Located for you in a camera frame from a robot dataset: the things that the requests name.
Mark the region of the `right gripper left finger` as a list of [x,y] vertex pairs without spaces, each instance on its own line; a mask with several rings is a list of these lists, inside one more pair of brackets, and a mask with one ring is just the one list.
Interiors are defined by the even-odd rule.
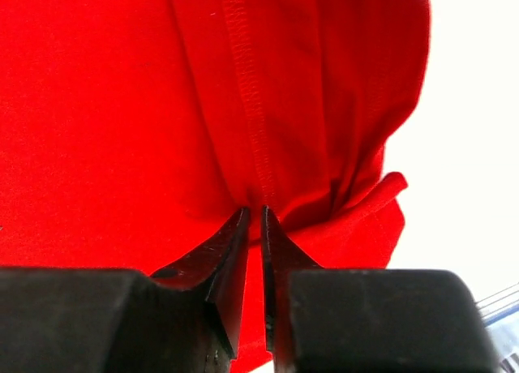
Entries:
[[177,291],[202,292],[204,319],[231,359],[238,356],[250,219],[239,208],[212,237],[151,275]]

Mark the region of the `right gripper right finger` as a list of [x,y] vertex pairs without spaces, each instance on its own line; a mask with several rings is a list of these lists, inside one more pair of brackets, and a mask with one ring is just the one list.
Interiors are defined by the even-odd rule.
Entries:
[[268,206],[262,209],[261,252],[266,349],[273,356],[275,372],[295,372],[289,276],[322,267],[288,237]]

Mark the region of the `red t-shirt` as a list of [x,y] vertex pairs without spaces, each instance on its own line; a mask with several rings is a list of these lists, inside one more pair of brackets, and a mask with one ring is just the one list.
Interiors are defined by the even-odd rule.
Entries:
[[260,214],[383,268],[429,0],[1,0],[1,262],[152,272],[251,210],[235,372],[265,364]]

